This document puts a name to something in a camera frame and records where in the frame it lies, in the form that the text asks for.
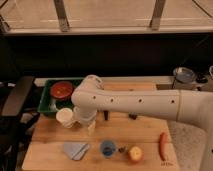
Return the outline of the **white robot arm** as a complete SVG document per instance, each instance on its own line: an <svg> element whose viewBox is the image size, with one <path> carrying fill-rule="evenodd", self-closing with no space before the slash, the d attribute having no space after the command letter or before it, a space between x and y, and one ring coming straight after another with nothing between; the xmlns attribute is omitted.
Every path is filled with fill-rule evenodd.
<svg viewBox="0 0 213 171"><path fill-rule="evenodd" d="M200 171L213 171L213 92L190 90L115 91L88 75L75 88L72 103L78 116L108 110L174 120L203 129L207 134Z"/></svg>

